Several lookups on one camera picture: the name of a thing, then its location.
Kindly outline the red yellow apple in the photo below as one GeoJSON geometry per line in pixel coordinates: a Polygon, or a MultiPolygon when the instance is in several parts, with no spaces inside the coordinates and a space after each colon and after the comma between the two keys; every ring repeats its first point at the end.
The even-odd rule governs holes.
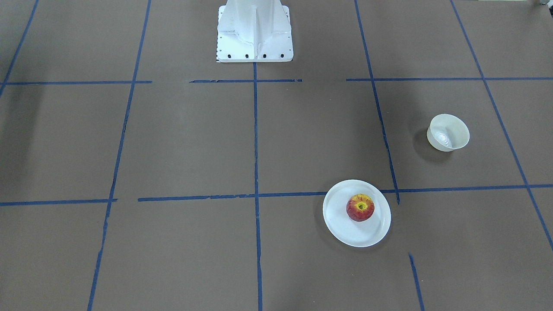
{"type": "Polygon", "coordinates": [[[352,196],[346,205],[346,213],[353,221],[366,221],[374,212],[375,203],[367,194],[356,194],[352,196]]]}

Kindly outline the white round plate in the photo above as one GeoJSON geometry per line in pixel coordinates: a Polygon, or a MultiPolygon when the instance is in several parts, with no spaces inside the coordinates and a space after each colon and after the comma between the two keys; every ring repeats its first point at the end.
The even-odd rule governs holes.
{"type": "Polygon", "coordinates": [[[328,230],[339,241],[363,248],[379,243],[391,227],[391,209],[383,193],[360,180],[345,180],[325,195],[322,207],[328,230]]]}

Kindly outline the white bowl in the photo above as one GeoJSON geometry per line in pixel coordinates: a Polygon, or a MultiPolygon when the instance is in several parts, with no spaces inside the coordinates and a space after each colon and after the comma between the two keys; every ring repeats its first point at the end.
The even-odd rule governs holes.
{"type": "Polygon", "coordinates": [[[426,135],[428,142],[441,152],[462,149],[470,141],[470,132],[466,124],[451,114],[433,117],[426,135]]]}

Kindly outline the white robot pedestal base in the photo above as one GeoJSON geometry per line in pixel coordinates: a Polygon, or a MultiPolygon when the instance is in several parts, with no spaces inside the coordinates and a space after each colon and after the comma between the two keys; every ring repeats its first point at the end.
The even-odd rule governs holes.
{"type": "Polygon", "coordinates": [[[228,0],[217,16],[216,61],[293,60],[290,10],[280,0],[228,0]]]}

